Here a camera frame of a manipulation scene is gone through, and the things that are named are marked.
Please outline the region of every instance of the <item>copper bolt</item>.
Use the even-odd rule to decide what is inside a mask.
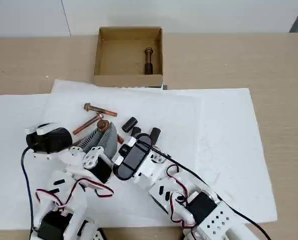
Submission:
[[[88,112],[89,110],[92,111],[96,111],[98,113],[103,113],[103,114],[107,114],[107,115],[111,115],[116,117],[118,114],[114,111],[109,111],[109,110],[105,110],[103,108],[99,108],[97,106],[92,106],[90,103],[86,103],[84,104],[84,109]]]
[[[110,123],[108,120],[99,120],[97,123],[98,129],[100,132],[104,133],[110,126]]]
[[[121,137],[120,135],[118,135],[118,143],[119,144],[123,144],[123,142],[124,142],[123,137]]]
[[[153,49],[151,47],[147,47],[146,49],[144,49],[144,53],[145,53],[145,63],[150,64],[152,60],[151,58],[153,54]]]
[[[86,129],[88,126],[90,126],[91,124],[95,123],[97,120],[100,120],[102,118],[103,118],[103,114],[101,114],[101,113],[97,114],[95,117],[93,117],[90,120],[88,120],[85,124],[83,124],[82,126],[78,127],[77,129],[75,129],[73,131],[73,134],[74,135],[78,134],[80,131],[82,131],[83,129]]]

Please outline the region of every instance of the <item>cardboard box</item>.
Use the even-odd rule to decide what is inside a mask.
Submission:
[[[153,48],[153,74],[144,75],[145,48]],[[93,83],[107,87],[161,87],[160,27],[101,27]]]

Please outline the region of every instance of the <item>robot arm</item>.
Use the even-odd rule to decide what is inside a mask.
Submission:
[[[94,220],[87,222],[88,227],[83,226],[87,202],[84,189],[77,182],[84,178],[84,187],[107,189],[92,182],[104,184],[110,179],[112,172],[118,179],[133,181],[134,184],[145,189],[170,216],[171,221],[182,225],[186,240],[258,239],[244,224],[241,224],[240,217],[219,199],[206,183],[191,173],[180,170],[179,166],[170,160],[170,156],[159,153],[156,150],[157,147],[153,148],[158,136],[137,132],[126,138],[118,149],[114,125],[108,122],[106,124],[102,122],[99,125],[106,127],[97,128],[76,146],[71,146],[72,139],[71,143],[69,140],[62,139],[58,141],[60,143],[58,148],[50,147],[50,143],[47,142],[37,145],[36,142],[41,139],[41,136],[46,136],[46,139],[52,142],[54,131],[57,133],[60,131],[66,135],[66,129],[43,126],[44,129],[50,130],[42,132],[44,135],[39,135],[39,131],[28,131],[28,145],[31,144],[35,152],[43,150],[42,154],[46,153],[48,159],[55,157],[67,164],[63,172],[55,172],[51,177],[48,190],[54,188],[56,181],[65,180],[64,189],[55,193],[62,201],[62,199],[68,199],[69,190],[74,184],[76,185],[77,189],[72,192],[74,197],[69,202],[63,201],[64,211],[60,214],[62,218],[67,218],[65,215],[67,212],[74,213],[66,228],[59,231],[65,240],[76,239],[79,230],[85,233],[80,239],[88,240],[91,239],[91,232],[98,229]],[[54,212],[59,207],[50,196],[42,195],[40,209],[34,219],[34,227],[41,232],[43,221],[52,225],[52,221],[58,217]],[[33,239],[51,238],[43,236]]]
[[[96,221],[86,217],[88,203],[85,188],[94,189],[100,198],[113,195],[113,191],[103,185],[110,177],[113,165],[105,153],[110,154],[110,148],[116,151],[117,146],[113,143],[108,148],[105,144],[94,147],[105,137],[97,129],[91,137],[72,146],[70,133],[55,123],[30,127],[26,129],[26,134],[27,144],[33,149],[34,157],[60,160],[66,164],[65,169],[52,173],[45,189],[36,190],[40,204],[34,215],[32,227],[35,231],[31,239],[105,239]],[[110,171],[96,171],[99,167]]]
[[[182,224],[185,239],[258,239],[206,183],[153,151],[149,135],[126,139],[113,161],[116,177],[147,190],[171,221]]]

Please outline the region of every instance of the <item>beige tabletop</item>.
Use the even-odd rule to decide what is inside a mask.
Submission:
[[[96,36],[0,38],[0,94],[49,93],[54,79],[91,82]],[[273,239],[298,239],[298,34],[164,34],[169,89],[249,88],[273,185]],[[108,228],[110,239],[176,240],[180,228]],[[0,230],[0,239],[27,239]]]

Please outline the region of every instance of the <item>screw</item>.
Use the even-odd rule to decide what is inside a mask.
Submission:
[[[147,47],[146,49],[144,49],[144,53],[145,53],[144,74],[151,75],[153,74],[153,65],[152,65],[153,49],[151,47]]]
[[[93,117],[90,120],[88,120],[85,124],[83,124],[82,126],[78,127],[77,129],[75,129],[73,131],[73,134],[74,135],[78,134],[80,131],[82,131],[83,129],[86,129],[88,126],[90,126],[91,124],[95,123],[97,120],[100,120],[102,118],[103,118],[103,114],[101,114],[101,113],[97,114],[95,117]]]
[[[88,112],[89,110],[92,110],[92,111],[96,111],[98,113],[103,113],[103,114],[107,114],[107,115],[111,115],[111,116],[114,116],[116,117],[118,114],[114,111],[109,111],[109,110],[106,110],[106,109],[103,109],[103,108],[99,108],[97,106],[92,106],[89,102],[84,104],[84,109]]]
[[[108,120],[99,120],[97,123],[97,127],[99,129],[100,132],[104,133],[110,126],[110,123]]]
[[[123,142],[124,142],[123,137],[121,137],[120,135],[118,135],[118,143],[122,145]]]

